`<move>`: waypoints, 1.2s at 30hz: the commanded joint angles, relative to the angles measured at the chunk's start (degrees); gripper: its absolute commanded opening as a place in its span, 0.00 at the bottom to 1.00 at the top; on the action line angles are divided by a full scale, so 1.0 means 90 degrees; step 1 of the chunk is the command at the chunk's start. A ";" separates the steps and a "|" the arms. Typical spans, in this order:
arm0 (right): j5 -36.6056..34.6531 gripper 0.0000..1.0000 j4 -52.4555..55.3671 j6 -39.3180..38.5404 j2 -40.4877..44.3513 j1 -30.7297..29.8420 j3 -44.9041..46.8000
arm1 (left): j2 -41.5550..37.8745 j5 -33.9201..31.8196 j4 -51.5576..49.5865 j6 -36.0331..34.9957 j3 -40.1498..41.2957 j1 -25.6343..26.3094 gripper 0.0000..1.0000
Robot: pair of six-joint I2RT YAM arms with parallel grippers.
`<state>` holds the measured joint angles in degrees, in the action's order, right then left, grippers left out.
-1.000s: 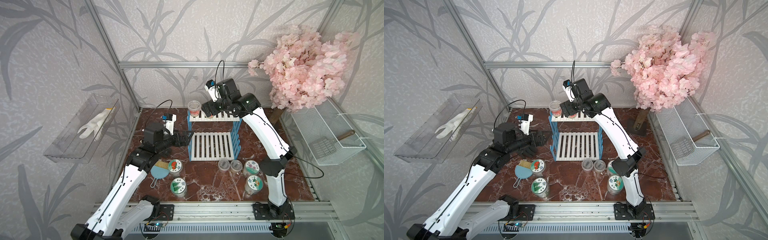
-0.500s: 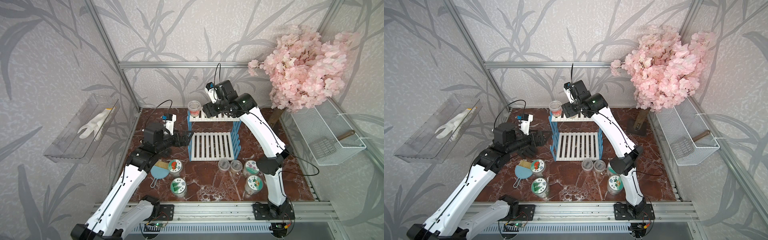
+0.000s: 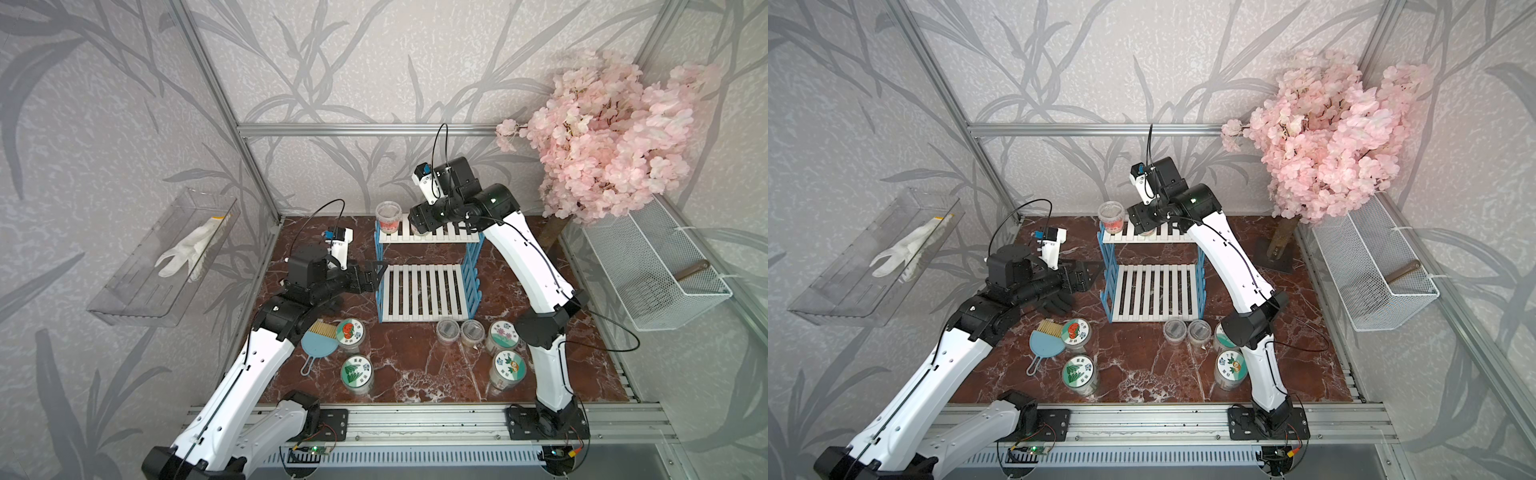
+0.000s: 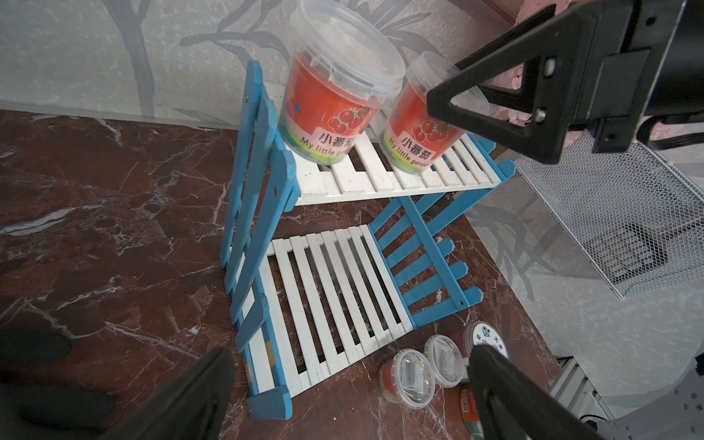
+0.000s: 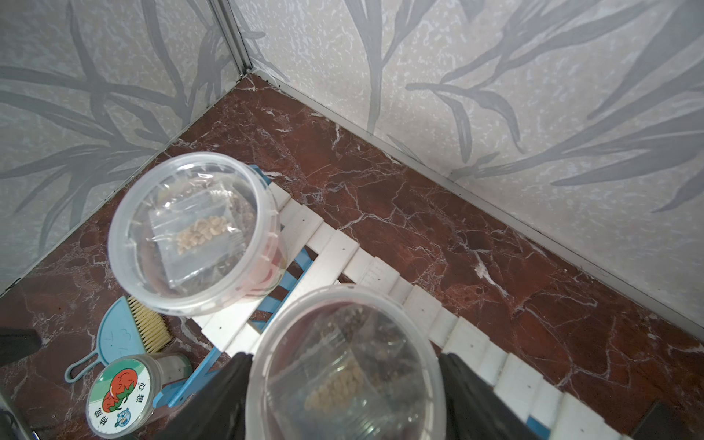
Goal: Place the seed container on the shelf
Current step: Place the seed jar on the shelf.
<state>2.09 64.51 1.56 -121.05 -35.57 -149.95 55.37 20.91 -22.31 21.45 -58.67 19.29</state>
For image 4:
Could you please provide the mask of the clear lidded seed container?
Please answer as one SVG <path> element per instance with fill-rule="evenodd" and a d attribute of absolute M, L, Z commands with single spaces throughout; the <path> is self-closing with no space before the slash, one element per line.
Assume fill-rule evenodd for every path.
<path fill-rule="evenodd" d="M 427 111 L 428 92 L 458 73 L 454 64 L 431 51 L 409 65 L 403 91 L 379 135 L 382 152 L 394 167 L 420 174 L 466 133 Z"/>

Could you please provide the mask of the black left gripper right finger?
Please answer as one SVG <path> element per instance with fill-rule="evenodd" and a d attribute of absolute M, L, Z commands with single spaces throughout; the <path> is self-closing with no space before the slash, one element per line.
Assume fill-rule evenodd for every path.
<path fill-rule="evenodd" d="M 467 371 L 485 439 L 600 437 L 492 346 L 475 346 Z"/>

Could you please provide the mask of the clear container red seed packet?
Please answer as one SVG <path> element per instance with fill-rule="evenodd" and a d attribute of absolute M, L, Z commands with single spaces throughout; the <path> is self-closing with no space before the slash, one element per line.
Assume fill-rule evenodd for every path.
<path fill-rule="evenodd" d="M 304 159 L 337 164 L 401 93 L 406 65 L 379 29 L 335 1 L 300 2 L 290 31 L 280 133 Z"/>

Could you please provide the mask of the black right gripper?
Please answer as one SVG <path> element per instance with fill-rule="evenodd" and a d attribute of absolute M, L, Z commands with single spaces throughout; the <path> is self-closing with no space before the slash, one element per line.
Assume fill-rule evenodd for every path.
<path fill-rule="evenodd" d="M 580 1 L 550 5 L 461 62 L 431 89 L 431 117 L 554 165 L 571 125 L 595 153 L 648 143 L 653 128 L 703 120 L 700 1 Z M 458 97 L 478 88 L 488 101 L 530 115 L 525 126 L 469 110 Z"/>

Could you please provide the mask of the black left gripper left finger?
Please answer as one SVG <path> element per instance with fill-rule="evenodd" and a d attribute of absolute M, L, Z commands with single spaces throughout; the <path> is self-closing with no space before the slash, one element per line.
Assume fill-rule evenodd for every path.
<path fill-rule="evenodd" d="M 216 439 L 235 379 L 231 352 L 215 348 L 103 439 Z"/>

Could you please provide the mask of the clear plastic seed container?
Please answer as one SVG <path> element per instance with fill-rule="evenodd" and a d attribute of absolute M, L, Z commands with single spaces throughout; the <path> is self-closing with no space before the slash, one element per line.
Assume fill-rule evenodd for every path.
<path fill-rule="evenodd" d="M 405 348 L 379 368 L 379 389 L 389 403 L 420 410 L 435 396 L 436 378 L 429 360 L 417 350 Z"/>

